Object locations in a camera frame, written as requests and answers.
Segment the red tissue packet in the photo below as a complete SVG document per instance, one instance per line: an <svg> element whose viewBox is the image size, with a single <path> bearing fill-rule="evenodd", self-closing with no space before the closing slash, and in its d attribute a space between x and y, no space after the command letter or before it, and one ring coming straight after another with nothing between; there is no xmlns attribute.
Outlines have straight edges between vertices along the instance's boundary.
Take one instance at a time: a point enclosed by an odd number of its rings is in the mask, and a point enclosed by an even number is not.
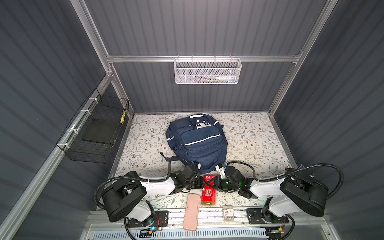
<svg viewBox="0 0 384 240"><path fill-rule="evenodd" d="M214 206L216 204L216 175L204 175L202 177L202 205Z"/></svg>

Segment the navy blue student backpack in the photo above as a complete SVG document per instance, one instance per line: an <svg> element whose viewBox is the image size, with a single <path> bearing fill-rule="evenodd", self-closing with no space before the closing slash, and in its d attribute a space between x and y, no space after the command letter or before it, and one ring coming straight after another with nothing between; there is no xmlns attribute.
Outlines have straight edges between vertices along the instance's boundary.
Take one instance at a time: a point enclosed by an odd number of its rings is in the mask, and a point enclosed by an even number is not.
<svg viewBox="0 0 384 240"><path fill-rule="evenodd" d="M170 122L167 143L183 164L200 164L207 174L226 161L228 141L224 126L210 115L198 114Z"/></svg>

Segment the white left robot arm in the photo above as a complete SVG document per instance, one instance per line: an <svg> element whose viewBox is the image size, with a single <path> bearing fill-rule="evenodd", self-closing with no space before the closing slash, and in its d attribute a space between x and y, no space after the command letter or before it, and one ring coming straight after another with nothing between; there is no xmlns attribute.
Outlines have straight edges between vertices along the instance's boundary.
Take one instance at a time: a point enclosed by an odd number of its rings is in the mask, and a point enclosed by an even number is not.
<svg viewBox="0 0 384 240"><path fill-rule="evenodd" d="M100 184L93 195L97 206L107 211L111 223L133 219L142 226L153 224L156 212L144 198L178 194L191 189L200 177L201 164L188 162L181 157L166 159L168 173L161 178L143 178L131 171Z"/></svg>

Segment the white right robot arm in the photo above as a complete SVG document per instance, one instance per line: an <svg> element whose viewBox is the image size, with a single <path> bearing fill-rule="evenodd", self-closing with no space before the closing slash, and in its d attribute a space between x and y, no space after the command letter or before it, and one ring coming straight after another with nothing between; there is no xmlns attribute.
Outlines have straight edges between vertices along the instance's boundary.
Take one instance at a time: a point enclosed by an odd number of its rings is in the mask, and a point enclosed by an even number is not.
<svg viewBox="0 0 384 240"><path fill-rule="evenodd" d="M334 196L344 182L343 171L332 164L320 163L289 168L284 174L258 179L245 178L233 167L234 162L215 167L220 174L219 190L238 193L246 199L265 197L262 214L267 221L273 217L284 217L291 213L304 212L313 217L323 217L327 200ZM331 168L338 172L338 183L333 190L313 177L304 174L312 168Z"/></svg>

